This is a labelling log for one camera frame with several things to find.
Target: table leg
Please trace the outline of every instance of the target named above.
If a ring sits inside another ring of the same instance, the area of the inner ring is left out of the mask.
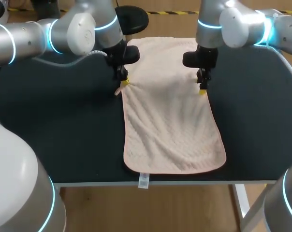
[[[233,185],[233,192],[238,211],[238,216],[241,221],[250,209],[245,185],[243,184]]]
[[[264,199],[272,185],[267,185],[259,195],[253,206],[249,207],[249,202],[244,185],[234,185],[234,196],[240,217],[241,232],[251,232],[264,218]]]
[[[54,186],[55,186],[55,189],[58,191],[58,193],[60,193],[61,187],[58,186],[57,184],[54,184]]]

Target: cream towel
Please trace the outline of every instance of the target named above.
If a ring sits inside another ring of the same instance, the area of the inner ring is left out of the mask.
[[[194,174],[222,166],[226,154],[207,95],[199,94],[197,69],[182,56],[194,39],[144,38],[141,59],[127,65],[122,90],[126,139],[124,161],[140,173]]]

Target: wooden floor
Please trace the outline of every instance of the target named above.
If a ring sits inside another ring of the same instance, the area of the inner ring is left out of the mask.
[[[30,8],[29,0],[11,4]],[[73,0],[60,0],[68,9]],[[292,0],[244,0],[256,9],[292,10]],[[147,11],[197,11],[199,0],[119,0]],[[10,21],[33,20],[33,13],[15,13]],[[196,15],[150,15],[149,27],[134,35],[194,37]],[[247,185],[252,204],[263,185]],[[237,232],[234,202],[227,185],[66,188],[67,232]],[[265,232],[261,223],[256,232]]]
[[[227,186],[68,188],[67,232],[237,232]]]

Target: white tag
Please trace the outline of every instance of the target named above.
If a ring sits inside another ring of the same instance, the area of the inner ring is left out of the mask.
[[[148,173],[140,173],[140,178],[138,180],[138,188],[139,189],[148,189],[149,186],[149,174]]]

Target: dark table surface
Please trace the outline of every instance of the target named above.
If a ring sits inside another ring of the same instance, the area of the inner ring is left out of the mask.
[[[69,62],[67,55],[46,59]],[[56,183],[131,182],[113,71],[91,56],[62,69],[34,60],[0,72],[0,121]],[[208,96],[227,153],[219,169],[151,181],[274,181],[292,165],[292,76],[271,51],[221,48]]]

